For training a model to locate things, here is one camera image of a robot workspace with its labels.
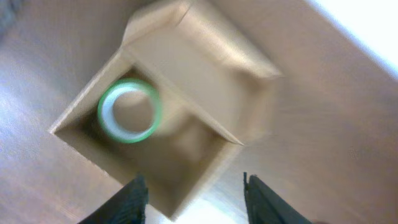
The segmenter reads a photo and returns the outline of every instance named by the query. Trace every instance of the wooden surface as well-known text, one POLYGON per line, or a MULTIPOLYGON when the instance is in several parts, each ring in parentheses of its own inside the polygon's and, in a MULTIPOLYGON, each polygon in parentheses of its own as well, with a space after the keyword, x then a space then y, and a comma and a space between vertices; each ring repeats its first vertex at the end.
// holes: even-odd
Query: wooden surface
MULTIPOLYGON (((248 171, 311 220, 396 223, 397 82, 303 1, 214 2, 285 78, 273 135, 180 222, 246 223, 248 171)), ((121 188, 47 130, 116 50, 137 5, 30 1, 2 38, 0 223, 75 223, 121 188)), ((167 223, 147 212, 147 223, 167 223)))

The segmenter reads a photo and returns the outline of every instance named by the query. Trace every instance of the roll of tape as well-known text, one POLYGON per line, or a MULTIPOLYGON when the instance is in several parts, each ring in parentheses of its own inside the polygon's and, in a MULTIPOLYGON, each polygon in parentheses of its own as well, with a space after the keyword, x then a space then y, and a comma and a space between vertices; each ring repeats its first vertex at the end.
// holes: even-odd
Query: roll of tape
POLYGON ((104 93, 99 100, 97 112, 98 121, 107 135, 119 142, 134 143, 148 138, 148 136, 156 130, 161 120, 162 105, 160 103, 159 93, 152 86, 142 80, 126 78, 117 81, 104 93), (126 130, 118 124, 113 114, 113 105, 115 101, 121 95, 132 91, 144 92, 150 98, 154 108, 152 125, 142 132, 126 130))

